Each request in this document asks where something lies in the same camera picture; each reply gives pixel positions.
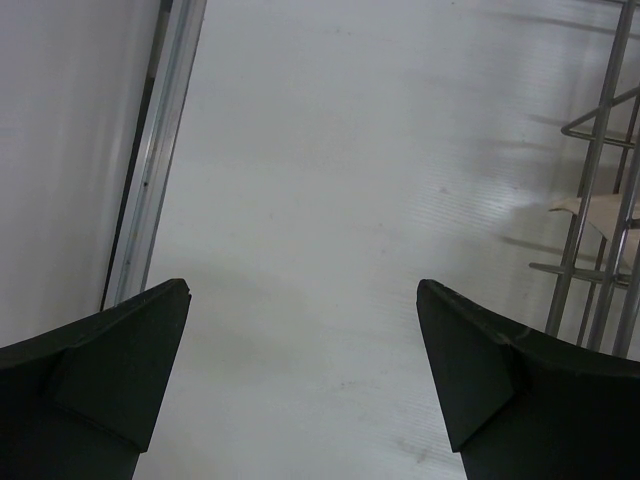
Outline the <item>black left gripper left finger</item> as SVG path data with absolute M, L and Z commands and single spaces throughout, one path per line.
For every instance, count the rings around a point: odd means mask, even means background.
M 171 279 L 1 350 L 4 479 L 130 479 L 151 443 L 191 301 Z

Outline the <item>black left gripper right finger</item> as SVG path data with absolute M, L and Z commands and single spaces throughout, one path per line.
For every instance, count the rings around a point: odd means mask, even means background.
M 434 280 L 417 313 L 453 452 L 470 479 L 635 479 L 639 365 L 483 308 Z

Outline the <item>yellow square woven plate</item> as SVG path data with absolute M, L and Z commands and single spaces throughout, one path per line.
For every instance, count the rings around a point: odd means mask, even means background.
M 569 197 L 554 201 L 549 210 L 566 211 L 578 215 L 582 199 Z M 607 240 L 611 240 L 617 225 L 622 204 L 621 194 L 595 195 L 591 197 L 586 212 L 586 222 L 593 226 Z

